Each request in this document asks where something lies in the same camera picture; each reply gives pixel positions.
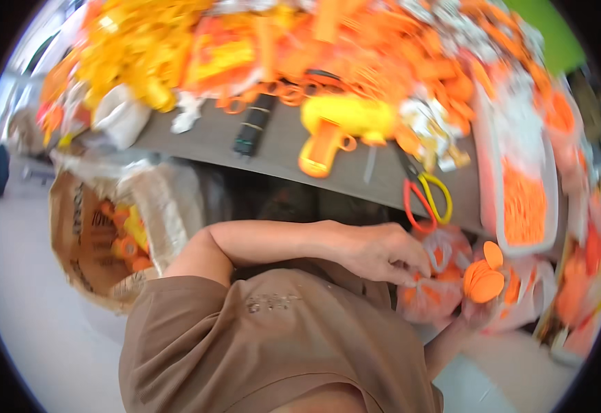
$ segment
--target white bag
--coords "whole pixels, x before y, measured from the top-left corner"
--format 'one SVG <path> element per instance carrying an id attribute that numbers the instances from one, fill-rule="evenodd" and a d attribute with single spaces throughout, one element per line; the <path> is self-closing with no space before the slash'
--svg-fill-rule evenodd
<path id="1" fill-rule="evenodd" d="M 151 108 L 136 99 L 126 85 L 115 86 L 98 103 L 92 129 L 102 130 L 117 149 L 135 143 L 149 120 Z"/>

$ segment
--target plastic bag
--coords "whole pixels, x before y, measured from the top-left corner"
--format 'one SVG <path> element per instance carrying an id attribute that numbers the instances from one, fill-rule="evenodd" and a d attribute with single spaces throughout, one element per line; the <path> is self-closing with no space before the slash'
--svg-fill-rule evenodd
<path id="1" fill-rule="evenodd" d="M 104 131 L 117 149 L 126 149 L 140 136 L 150 114 L 151 108 L 137 100 L 128 86 L 118 85 L 98 104 L 92 129 Z"/>
<path id="2" fill-rule="evenodd" d="M 440 227 L 417 238 L 431 262 L 431 278 L 416 275 L 415 285 L 398 287 L 397 312 L 410 322 L 426 323 L 448 317 L 461 303 L 461 277 L 471 263 L 472 251 L 457 227 Z"/>
<path id="3" fill-rule="evenodd" d="M 478 257 L 483 258 L 480 248 L 475 249 Z M 535 256 L 505 259 L 500 272 L 504 275 L 503 302 L 484 332 L 509 331 L 535 321 L 557 293 L 552 265 Z"/>

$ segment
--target brown t-shirt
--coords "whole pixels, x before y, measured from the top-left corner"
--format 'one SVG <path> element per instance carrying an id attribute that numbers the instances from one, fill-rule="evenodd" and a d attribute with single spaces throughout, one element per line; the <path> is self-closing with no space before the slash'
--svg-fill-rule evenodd
<path id="1" fill-rule="evenodd" d="M 321 267 L 328 277 L 272 269 L 230 288 L 149 281 L 119 362 L 126 411 L 267 413 L 332 383 L 356 387 L 368 413 L 441 411 L 422 343 L 385 283 Z"/>

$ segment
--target yellow toy gun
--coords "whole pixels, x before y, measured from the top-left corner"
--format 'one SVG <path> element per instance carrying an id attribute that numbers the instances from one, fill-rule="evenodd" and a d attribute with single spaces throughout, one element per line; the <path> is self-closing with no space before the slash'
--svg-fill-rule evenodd
<path id="1" fill-rule="evenodd" d="M 395 108 L 381 100 L 314 96 L 303 104 L 300 121 L 311 136 L 300 151 L 298 166 L 314 178 L 330 174 L 338 149 L 350 152 L 356 148 L 354 136 L 370 146 L 384 146 L 396 136 L 404 151 L 412 154 L 419 147 L 417 136 L 397 122 Z"/>

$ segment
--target black tool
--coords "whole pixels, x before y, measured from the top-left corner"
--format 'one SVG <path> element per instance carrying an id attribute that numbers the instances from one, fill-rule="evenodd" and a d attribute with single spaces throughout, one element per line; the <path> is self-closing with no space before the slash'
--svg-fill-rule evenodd
<path id="1" fill-rule="evenodd" d="M 241 130 L 234 141 L 232 149 L 239 156 L 253 157 L 257 153 L 259 141 L 271 118 L 275 107 L 276 96 L 260 94 L 249 106 L 246 121 L 241 122 Z"/>

